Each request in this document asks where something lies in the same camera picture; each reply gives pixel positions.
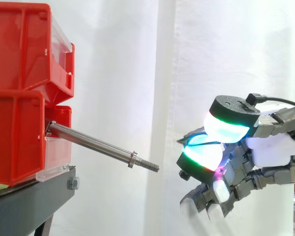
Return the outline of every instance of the blue led light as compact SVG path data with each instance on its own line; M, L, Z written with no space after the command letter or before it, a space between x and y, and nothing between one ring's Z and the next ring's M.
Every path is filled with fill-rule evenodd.
M223 122L211 113L207 114L204 127L210 137L225 144L237 143L249 131L249 127Z
M206 134L198 135L190 140L183 152L197 164L215 171L223 157L222 146L220 144L197 145L214 141Z

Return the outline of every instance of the white curtain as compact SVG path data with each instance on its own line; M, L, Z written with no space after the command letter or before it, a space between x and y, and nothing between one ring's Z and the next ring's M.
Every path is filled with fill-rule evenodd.
M175 20L161 235L292 235L292 185L252 191L225 221L182 221L177 202L198 183L179 178L176 139L202 126L219 94L295 100L294 2L177 0Z
M46 1L76 46L72 127L161 166L159 173L73 146L81 187L51 236L292 235L292 186L267 186L226 221L182 222L176 140L201 127L214 97L295 100L295 2Z

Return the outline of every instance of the nut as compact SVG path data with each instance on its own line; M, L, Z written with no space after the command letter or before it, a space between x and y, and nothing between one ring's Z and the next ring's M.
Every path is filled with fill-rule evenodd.
M80 178L79 177L73 177L71 179L71 190L78 190L80 186Z

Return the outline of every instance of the metal rod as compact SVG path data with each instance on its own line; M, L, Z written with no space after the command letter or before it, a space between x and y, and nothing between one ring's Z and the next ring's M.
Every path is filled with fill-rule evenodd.
M132 168L133 165L137 165L154 172L158 172L159 170L158 165L139 158L138 153L135 151L126 151L122 148L116 147L99 139L93 138L89 135L70 129L61 124L57 124L55 122L49 123L49 126L47 127L47 132L50 132L60 138L66 139L73 143L79 144L86 148L92 149L119 161L127 163L128 167L130 168Z

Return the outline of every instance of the threaded rod end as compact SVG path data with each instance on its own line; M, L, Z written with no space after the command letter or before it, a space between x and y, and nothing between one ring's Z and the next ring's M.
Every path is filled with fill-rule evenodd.
M159 166L158 165L155 165L149 161L145 161L145 160L141 160L139 166L143 167L143 168L146 168L150 171L154 171L154 172L158 172L159 170Z

